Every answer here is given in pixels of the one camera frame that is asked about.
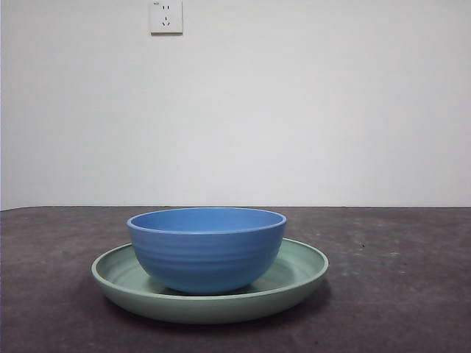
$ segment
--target blue bowl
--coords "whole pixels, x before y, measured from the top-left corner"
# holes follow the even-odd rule
[[[235,207],[180,208],[130,218],[144,270],[169,288],[194,294],[244,287],[275,260],[286,217]]]

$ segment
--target plate rim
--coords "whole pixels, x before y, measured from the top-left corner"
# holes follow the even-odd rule
[[[91,265],[91,272],[93,274],[93,277],[95,277],[95,280],[99,282],[101,285],[104,285],[106,287],[112,288],[113,290],[117,290],[119,292],[125,292],[128,294],[131,294],[133,296],[142,296],[146,298],[151,298],[151,299],[165,299],[165,300],[185,300],[185,301],[211,301],[211,300],[228,300],[228,299],[247,299],[247,298],[252,298],[252,297],[260,297],[260,296],[269,296],[275,293],[282,293],[286,292],[298,287],[302,287],[303,285],[307,285],[310,282],[316,281],[318,278],[324,276],[324,274],[327,272],[327,268],[329,266],[329,260],[327,256],[320,250],[314,248],[311,245],[308,245],[306,243],[303,243],[298,240],[293,240],[293,239],[288,239],[288,238],[283,238],[283,241],[288,241],[291,243],[295,243],[299,246],[304,246],[311,251],[316,252],[320,257],[324,260],[324,266],[322,266],[322,269],[318,271],[316,274],[313,276],[310,276],[309,278],[305,279],[304,281],[294,283],[293,285],[288,285],[286,287],[281,287],[281,288],[275,288],[275,289],[270,289],[270,290],[264,290],[261,292],[254,292],[254,293],[243,293],[243,294],[229,294],[229,295],[218,295],[218,296],[176,296],[176,295],[170,295],[170,294],[160,294],[160,293],[147,293],[143,292],[140,290],[134,290],[130,289],[127,287],[124,287],[122,285],[115,285],[114,283],[108,281],[104,277],[102,277],[98,271],[96,270],[96,267],[98,266],[98,263],[104,259],[106,256],[113,252],[117,252],[123,248],[127,248],[128,246],[132,246],[131,243],[126,243],[121,246],[117,246],[111,250],[108,250],[107,252],[101,254],[98,256],[94,262]]]

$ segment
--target mint green dish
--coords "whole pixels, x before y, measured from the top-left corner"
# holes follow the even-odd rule
[[[98,257],[92,274],[109,300],[132,313],[184,324],[226,324],[279,313],[319,287],[326,256],[299,241],[283,239],[276,260],[250,285],[217,296],[192,296],[154,281],[139,265],[131,244]]]

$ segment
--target table surface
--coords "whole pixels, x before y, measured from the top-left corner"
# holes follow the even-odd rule
[[[130,216],[163,208],[2,212],[2,352],[471,352],[470,208],[263,207],[329,257],[326,280],[283,313],[210,326],[128,313],[91,275]]]

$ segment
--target bowl rim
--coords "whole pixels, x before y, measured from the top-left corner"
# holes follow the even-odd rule
[[[254,227],[254,228],[246,228],[246,229],[233,229],[233,230],[225,230],[225,231],[164,230],[164,229],[154,229],[154,228],[140,227],[140,226],[136,226],[133,223],[133,221],[136,218],[142,217],[144,215],[150,215],[150,214],[153,214],[153,213],[164,213],[164,212],[171,212],[171,211],[176,211],[176,210],[201,210],[201,209],[205,209],[205,210],[251,210],[251,211],[258,211],[258,212],[262,212],[262,213],[271,213],[271,214],[274,214],[274,215],[278,215],[278,216],[281,217],[281,221],[277,222],[276,224],[270,224],[268,226],[263,226],[263,227]],[[211,234],[231,234],[231,233],[257,232],[257,231],[261,231],[261,230],[276,228],[276,227],[282,226],[285,223],[286,223],[286,217],[284,215],[282,215],[281,213],[268,211],[268,210],[263,210],[263,209],[258,209],[258,208],[248,208],[248,207],[184,207],[184,208],[172,208],[170,210],[158,210],[158,211],[141,213],[140,215],[134,215],[133,217],[131,217],[127,220],[126,225],[131,229],[140,230],[142,232],[157,233],[157,234],[175,234],[175,235],[191,235],[191,234],[204,235],[204,234],[206,234],[206,235],[211,235]]]

